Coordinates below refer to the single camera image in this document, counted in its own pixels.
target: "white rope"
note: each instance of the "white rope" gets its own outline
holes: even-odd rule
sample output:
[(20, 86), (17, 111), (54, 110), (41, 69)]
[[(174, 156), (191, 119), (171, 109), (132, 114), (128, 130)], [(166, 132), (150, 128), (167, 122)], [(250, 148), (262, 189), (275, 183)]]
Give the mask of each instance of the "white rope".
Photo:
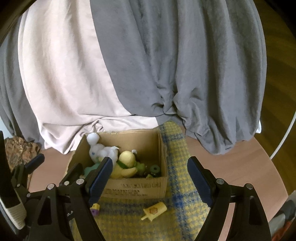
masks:
[(285, 135), (283, 137), (283, 139), (281, 140), (281, 142), (279, 143), (278, 147), (275, 149), (275, 151), (273, 152), (273, 154), (270, 156), (270, 159), (274, 158), (274, 156), (276, 155), (276, 153), (279, 151), (279, 149), (281, 148), (281, 146), (285, 142), (288, 134), (290, 133), (290, 131), (291, 131), (292, 127), (293, 127), (293, 124), (295, 122), (295, 119), (296, 119), (296, 111), (294, 113), (294, 116), (292, 118), (292, 121), (291, 121), (291, 123), (290, 123), (290, 125), (289, 125), (289, 127), (288, 127), (288, 129), (287, 129), (287, 131), (286, 131), (286, 133), (285, 133)]

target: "table surface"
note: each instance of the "table surface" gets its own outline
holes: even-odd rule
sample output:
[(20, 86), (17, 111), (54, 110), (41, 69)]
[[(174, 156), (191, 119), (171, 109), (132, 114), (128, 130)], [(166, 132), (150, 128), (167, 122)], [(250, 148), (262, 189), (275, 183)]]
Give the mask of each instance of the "table surface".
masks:
[[(288, 198), (285, 186), (272, 161), (255, 138), (242, 141), (225, 155), (211, 155), (199, 141), (186, 137), (189, 152), (196, 156), (204, 168), (215, 177), (223, 178), (228, 184), (243, 186), (253, 184), (270, 221)], [(71, 153), (63, 155), (53, 148), (43, 150), (45, 163), (34, 173), (29, 187), (30, 192), (40, 191), (49, 183), (59, 184), (64, 176)], [(229, 206), (227, 218), (219, 238), (226, 240), (230, 228), (234, 205)]]

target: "white wall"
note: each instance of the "white wall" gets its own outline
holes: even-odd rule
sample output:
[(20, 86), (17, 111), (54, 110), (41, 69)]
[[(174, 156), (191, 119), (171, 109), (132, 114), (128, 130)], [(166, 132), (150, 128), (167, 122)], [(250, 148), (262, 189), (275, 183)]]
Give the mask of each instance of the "white wall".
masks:
[(7, 137), (9, 137), (9, 138), (12, 137), (12, 135), (9, 133), (6, 126), (4, 125), (1, 117), (0, 117), (0, 130), (3, 131), (4, 139), (7, 138)]

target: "brown wood floor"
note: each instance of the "brown wood floor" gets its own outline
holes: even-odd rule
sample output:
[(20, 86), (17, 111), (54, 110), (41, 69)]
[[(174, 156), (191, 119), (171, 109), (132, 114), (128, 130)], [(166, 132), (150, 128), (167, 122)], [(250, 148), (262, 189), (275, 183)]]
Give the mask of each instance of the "brown wood floor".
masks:
[[(255, 138), (270, 156), (296, 110), (296, 39), (281, 17), (264, 1), (254, 0), (263, 25), (267, 78), (261, 111), (261, 134)], [(273, 158), (288, 194), (296, 190), (296, 124)]]

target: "plaid blanket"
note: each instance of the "plaid blanket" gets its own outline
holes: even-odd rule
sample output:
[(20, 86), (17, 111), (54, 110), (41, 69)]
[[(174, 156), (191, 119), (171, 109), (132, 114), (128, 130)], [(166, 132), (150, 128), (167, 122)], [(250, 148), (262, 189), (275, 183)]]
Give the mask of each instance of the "plaid blanket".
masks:
[[(209, 212), (187, 172), (190, 153), (178, 125), (166, 122), (160, 126), (167, 146), (168, 186), (164, 199), (125, 200), (101, 198), (100, 213), (95, 220), (106, 240), (194, 240)], [(155, 218), (141, 221), (143, 208), (164, 202), (168, 210)], [(75, 221), (71, 229), (81, 240)]]

